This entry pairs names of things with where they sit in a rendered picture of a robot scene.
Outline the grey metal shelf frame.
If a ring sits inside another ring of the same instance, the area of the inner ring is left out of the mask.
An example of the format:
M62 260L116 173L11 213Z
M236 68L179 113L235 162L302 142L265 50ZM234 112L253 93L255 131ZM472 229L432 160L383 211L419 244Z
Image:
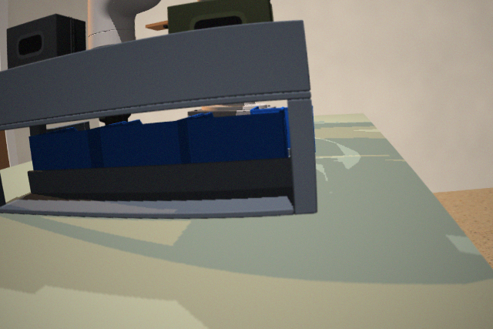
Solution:
M29 170L31 193L7 204L0 174L0 213L140 219L317 213L303 20L158 35L0 71L0 131L29 127L30 136L90 129L89 121L46 129L54 123L277 100L287 100L289 157Z

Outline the olive green case with orange latches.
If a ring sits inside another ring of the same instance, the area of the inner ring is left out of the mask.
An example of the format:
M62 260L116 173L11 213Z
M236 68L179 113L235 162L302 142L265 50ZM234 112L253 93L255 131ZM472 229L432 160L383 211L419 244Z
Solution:
M270 17L271 13L271 17ZM273 22L270 0L206 0L167 7L168 34Z

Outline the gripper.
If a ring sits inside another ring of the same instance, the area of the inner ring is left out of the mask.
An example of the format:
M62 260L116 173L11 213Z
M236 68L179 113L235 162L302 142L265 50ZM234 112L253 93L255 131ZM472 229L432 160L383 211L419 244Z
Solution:
M131 114L124 115L124 116L116 116L116 117L115 116L102 117L102 118L99 118L99 121L102 122L102 123L105 123L105 125L110 125L110 124L113 124L113 123L120 123L120 122L123 122L123 121L127 121L128 122L128 117L130 117L130 116L131 116Z

